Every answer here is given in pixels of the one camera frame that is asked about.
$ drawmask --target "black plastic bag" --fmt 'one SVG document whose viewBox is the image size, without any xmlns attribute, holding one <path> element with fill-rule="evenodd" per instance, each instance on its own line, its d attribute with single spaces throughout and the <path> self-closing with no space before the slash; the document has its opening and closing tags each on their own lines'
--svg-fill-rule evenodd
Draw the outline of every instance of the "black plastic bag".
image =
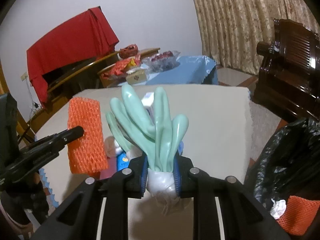
<svg viewBox="0 0 320 240">
<path fill-rule="evenodd" d="M 320 125 L 299 119 L 279 129 L 248 171 L 245 187 L 269 211 L 271 199 L 320 200 Z"/>
</svg>

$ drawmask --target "curtain fold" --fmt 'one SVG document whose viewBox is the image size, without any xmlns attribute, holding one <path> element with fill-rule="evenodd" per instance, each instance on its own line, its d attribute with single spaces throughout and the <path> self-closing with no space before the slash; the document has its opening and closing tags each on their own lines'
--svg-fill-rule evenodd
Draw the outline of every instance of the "curtain fold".
<svg viewBox="0 0 320 240">
<path fill-rule="evenodd" d="M 202 53 L 223 66 L 258 74 L 259 41 L 274 40 L 273 19 L 291 19 L 319 33 L 303 0 L 194 0 Z"/>
</svg>

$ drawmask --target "orange foam net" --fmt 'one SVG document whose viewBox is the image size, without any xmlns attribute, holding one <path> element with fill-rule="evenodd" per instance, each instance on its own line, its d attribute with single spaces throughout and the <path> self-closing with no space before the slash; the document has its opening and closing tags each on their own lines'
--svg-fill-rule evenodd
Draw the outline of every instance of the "orange foam net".
<svg viewBox="0 0 320 240">
<path fill-rule="evenodd" d="M 289 234 L 302 236 L 314 220 L 320 201 L 290 196 L 284 214 L 277 220 Z"/>
<path fill-rule="evenodd" d="M 70 100 L 68 129 L 78 125 L 83 128 L 84 135 L 68 144 L 71 173 L 93 174 L 107 169 L 99 101 L 89 98 Z"/>
</svg>

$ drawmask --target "red cloth cover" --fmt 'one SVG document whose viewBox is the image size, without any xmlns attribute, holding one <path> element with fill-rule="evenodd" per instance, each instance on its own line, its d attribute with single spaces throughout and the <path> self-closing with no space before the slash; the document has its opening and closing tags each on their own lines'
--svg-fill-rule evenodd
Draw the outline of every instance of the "red cloth cover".
<svg viewBox="0 0 320 240">
<path fill-rule="evenodd" d="M 119 42 L 99 7 L 60 24 L 27 50 L 28 75 L 40 102 L 47 102 L 42 77 L 54 69 L 113 52 Z"/>
</svg>

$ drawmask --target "wall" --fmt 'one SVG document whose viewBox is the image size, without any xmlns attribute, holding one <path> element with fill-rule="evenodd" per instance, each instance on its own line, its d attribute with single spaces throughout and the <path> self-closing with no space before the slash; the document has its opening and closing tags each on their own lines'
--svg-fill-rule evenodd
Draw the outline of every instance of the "wall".
<svg viewBox="0 0 320 240">
<path fill-rule="evenodd" d="M 141 49 L 202 53 L 193 0 L 16 0 L 0 26 L 0 59 L 26 120 L 32 107 L 26 81 L 20 79 L 27 70 L 26 50 L 57 25 L 99 5 L 120 41 L 116 49 L 136 43 Z M 31 94 L 38 102 L 33 88 Z"/>
</svg>

